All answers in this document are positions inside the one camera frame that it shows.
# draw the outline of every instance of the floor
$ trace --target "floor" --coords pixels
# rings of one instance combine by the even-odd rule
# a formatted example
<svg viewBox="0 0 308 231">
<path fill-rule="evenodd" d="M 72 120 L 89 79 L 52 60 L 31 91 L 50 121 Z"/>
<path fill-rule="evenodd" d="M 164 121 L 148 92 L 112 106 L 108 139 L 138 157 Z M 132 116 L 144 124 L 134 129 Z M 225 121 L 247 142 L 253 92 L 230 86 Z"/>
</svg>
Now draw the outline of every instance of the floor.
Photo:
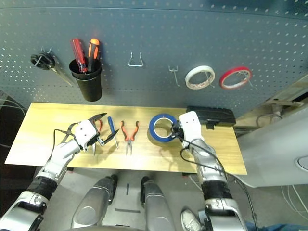
<svg viewBox="0 0 308 231">
<path fill-rule="evenodd" d="M 91 186 L 104 176 L 117 174 L 118 188 L 113 203 L 108 207 L 103 220 L 105 225 L 126 225 L 144 229 L 144 209 L 140 204 L 140 181 L 145 175 L 150 176 L 160 186 L 170 206 L 173 219 L 178 231 L 181 231 L 180 212 L 188 206 L 193 212 L 203 207 L 201 191 L 188 178 L 181 173 L 146 172 L 133 170 L 108 170 L 75 168 L 67 172 L 60 186 L 54 193 L 51 203 L 44 215 L 41 230 L 60 231 L 70 228 L 72 216 L 79 202 Z M 229 184 L 234 199 L 239 204 L 242 215 L 246 221 L 252 222 L 251 211 L 246 196 L 234 182 Z M 304 202 L 308 205 L 308 185 L 297 186 Z M 308 221 L 293 212 L 283 199 L 280 187 L 266 187 L 249 189 L 253 205 L 257 214 L 258 226 L 269 226 L 279 223 L 307 225 Z M 295 194 L 291 190 L 291 197 L 295 205 L 301 209 Z M 139 210 L 140 213 L 118 212 L 118 209 Z"/>
</svg>

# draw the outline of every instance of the wooden tabletop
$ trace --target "wooden tabletop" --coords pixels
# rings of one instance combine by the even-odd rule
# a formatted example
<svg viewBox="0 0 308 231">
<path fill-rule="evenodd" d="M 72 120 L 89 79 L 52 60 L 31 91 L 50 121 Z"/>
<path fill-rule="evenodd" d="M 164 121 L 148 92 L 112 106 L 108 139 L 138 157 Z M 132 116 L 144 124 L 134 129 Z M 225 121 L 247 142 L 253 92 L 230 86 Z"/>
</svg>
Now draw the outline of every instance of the wooden tabletop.
<svg viewBox="0 0 308 231">
<path fill-rule="evenodd" d="M 110 141 L 103 147 L 96 145 L 96 155 L 91 148 L 88 153 L 82 151 L 75 155 L 69 167 L 196 172 L 194 164 L 181 159 L 181 143 L 178 139 L 159 143 L 149 133 L 149 123 L 155 115 L 168 113 L 178 119 L 179 115 L 185 113 L 183 108 L 32 103 L 5 163 L 45 165 L 51 155 L 54 129 L 67 130 L 68 126 L 74 122 L 104 112 L 108 114 L 102 118 L 101 137 L 103 139 L 110 134 L 108 116 L 112 117 L 115 129 L 120 128 L 120 123 L 124 120 L 128 133 L 134 130 L 136 120 L 140 122 L 139 131 L 132 143 L 132 156 L 126 156 L 126 142 L 120 130 L 116 135 L 119 149 L 116 148 L 114 141 Z M 216 126 L 215 130 L 207 130 L 202 125 L 202 135 L 206 143 L 215 148 L 227 172 L 247 174 L 233 128 Z M 57 133 L 56 144 L 63 137 L 64 134 Z M 188 153 L 185 153 L 184 157 L 193 160 Z"/>
</svg>

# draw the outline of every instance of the robot leg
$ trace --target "robot leg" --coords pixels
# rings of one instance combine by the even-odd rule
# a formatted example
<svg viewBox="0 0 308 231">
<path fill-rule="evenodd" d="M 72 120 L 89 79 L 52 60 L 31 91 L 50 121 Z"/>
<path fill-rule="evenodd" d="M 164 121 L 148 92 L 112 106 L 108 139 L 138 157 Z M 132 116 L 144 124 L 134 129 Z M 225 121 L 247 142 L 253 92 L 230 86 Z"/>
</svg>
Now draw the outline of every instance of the robot leg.
<svg viewBox="0 0 308 231">
<path fill-rule="evenodd" d="M 141 180 L 141 202 L 145 205 L 147 231 L 176 230 L 165 196 L 148 177 Z"/>
<path fill-rule="evenodd" d="M 101 226 L 108 205 L 113 201 L 117 176 L 100 179 L 85 195 L 76 209 L 71 228 Z"/>
</svg>

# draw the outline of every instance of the blue painter's tape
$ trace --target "blue painter's tape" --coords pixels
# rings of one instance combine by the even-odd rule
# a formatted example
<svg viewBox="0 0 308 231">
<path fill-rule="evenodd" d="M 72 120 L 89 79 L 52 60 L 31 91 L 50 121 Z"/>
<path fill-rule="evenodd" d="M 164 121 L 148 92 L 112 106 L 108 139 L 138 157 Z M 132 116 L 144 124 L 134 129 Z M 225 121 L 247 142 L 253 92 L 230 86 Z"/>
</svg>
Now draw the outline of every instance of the blue painter's tape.
<svg viewBox="0 0 308 231">
<path fill-rule="evenodd" d="M 154 116 L 153 119 L 151 119 L 151 121 L 150 121 L 150 134 L 155 140 L 157 140 L 159 142 L 165 143 L 165 142 L 172 141 L 174 138 L 171 137 L 171 134 L 169 136 L 162 137 L 162 136 L 160 136 L 156 133 L 155 125 L 161 119 L 169 120 L 172 124 L 176 124 L 178 122 L 177 119 L 175 117 L 173 117 L 172 115 L 169 115 L 169 114 L 166 114 L 166 113 L 158 114 L 158 115 Z"/>
</svg>

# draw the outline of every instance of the black cup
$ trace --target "black cup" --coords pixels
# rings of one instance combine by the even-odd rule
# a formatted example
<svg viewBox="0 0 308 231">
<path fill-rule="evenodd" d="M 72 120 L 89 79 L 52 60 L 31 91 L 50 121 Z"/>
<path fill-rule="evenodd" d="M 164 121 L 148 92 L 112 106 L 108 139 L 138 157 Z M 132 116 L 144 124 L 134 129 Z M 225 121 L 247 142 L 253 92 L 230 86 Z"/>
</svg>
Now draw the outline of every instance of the black cup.
<svg viewBox="0 0 308 231">
<path fill-rule="evenodd" d="M 76 79 L 85 100 L 94 102 L 102 97 L 102 66 L 99 60 L 95 60 L 94 72 L 92 73 L 84 74 L 80 72 L 75 59 L 69 64 L 69 69 L 71 70 L 73 77 Z"/>
</svg>

